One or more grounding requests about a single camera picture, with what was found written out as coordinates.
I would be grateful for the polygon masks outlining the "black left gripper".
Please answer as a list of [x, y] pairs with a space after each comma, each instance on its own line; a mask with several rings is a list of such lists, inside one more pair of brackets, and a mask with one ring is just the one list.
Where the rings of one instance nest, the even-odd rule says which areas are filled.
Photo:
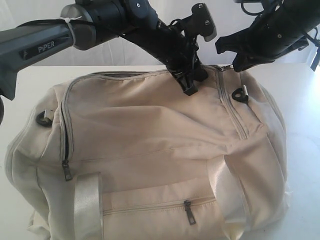
[[151, 21], [149, 30], [149, 54], [167, 67], [185, 95], [192, 96], [197, 93], [194, 80], [203, 82], [208, 78], [208, 73], [200, 62], [194, 66], [193, 77], [186, 73], [194, 56], [193, 39], [185, 37], [183, 31], [180, 32], [163, 21]]

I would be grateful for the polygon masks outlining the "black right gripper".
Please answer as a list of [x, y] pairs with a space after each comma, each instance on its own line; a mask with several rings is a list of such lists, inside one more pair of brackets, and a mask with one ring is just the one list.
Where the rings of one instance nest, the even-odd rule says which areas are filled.
[[278, 8], [263, 15], [249, 30], [221, 36], [215, 42], [217, 54], [236, 53], [232, 62], [235, 72], [273, 63], [275, 59], [309, 45], [307, 33], [320, 24], [320, 2], [277, 0], [276, 3]]

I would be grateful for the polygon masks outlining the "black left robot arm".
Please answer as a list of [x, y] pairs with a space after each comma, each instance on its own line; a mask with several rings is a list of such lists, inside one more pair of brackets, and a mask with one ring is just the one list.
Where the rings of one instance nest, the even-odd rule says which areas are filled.
[[197, 38], [217, 36], [208, 7], [197, 3], [191, 15], [165, 24], [147, 0], [77, 0], [60, 18], [33, 20], [0, 33], [0, 96], [16, 96], [18, 72], [69, 47], [92, 49], [123, 38], [149, 53], [193, 95], [206, 77], [197, 55]]

